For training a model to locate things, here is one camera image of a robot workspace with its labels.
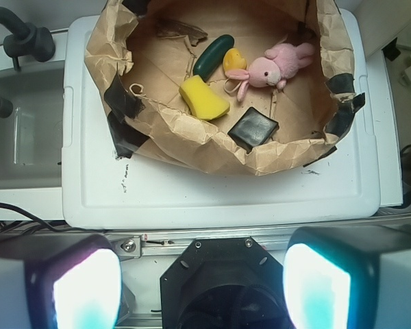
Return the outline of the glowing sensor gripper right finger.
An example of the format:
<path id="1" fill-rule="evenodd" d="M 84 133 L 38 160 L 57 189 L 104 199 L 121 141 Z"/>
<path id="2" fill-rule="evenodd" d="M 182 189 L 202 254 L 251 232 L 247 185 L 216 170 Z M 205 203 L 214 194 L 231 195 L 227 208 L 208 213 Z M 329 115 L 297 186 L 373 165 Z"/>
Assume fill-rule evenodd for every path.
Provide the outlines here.
<path id="1" fill-rule="evenodd" d="M 299 228 L 283 288 L 296 328 L 411 328 L 411 225 Z"/>

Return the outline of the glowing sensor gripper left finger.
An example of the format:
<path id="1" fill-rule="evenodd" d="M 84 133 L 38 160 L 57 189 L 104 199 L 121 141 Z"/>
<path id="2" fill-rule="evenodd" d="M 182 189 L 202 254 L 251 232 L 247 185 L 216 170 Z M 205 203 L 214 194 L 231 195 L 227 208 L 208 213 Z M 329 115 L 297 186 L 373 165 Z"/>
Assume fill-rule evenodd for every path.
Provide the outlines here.
<path id="1" fill-rule="evenodd" d="M 102 234 L 0 234 L 0 328 L 113 328 L 121 289 Z"/>

